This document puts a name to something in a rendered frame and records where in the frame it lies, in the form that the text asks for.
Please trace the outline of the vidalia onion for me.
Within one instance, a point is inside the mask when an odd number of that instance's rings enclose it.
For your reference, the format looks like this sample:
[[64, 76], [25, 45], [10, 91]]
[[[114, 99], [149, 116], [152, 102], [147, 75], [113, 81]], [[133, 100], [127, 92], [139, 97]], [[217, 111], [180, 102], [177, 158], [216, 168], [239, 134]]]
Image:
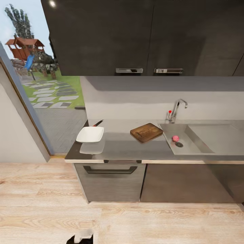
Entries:
[[178, 142], [179, 141], [179, 137], [178, 136], [173, 136], [172, 139], [173, 139], [174, 142]]

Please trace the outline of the cutting board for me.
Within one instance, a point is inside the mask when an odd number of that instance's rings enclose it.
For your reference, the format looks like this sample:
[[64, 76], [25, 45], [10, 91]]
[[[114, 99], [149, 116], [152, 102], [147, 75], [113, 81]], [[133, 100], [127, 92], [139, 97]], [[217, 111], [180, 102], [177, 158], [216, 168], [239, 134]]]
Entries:
[[158, 128], [152, 123], [140, 126], [130, 131], [130, 133], [138, 139], [140, 142], [146, 142], [160, 134], [163, 133], [163, 130]]

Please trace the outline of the bowl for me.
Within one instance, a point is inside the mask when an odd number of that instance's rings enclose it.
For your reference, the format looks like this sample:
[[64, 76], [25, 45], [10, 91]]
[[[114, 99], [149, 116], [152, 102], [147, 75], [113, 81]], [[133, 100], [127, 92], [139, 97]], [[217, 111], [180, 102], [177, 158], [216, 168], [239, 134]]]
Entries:
[[83, 127], [76, 141], [81, 143], [98, 143], [102, 139], [103, 133], [103, 127]]

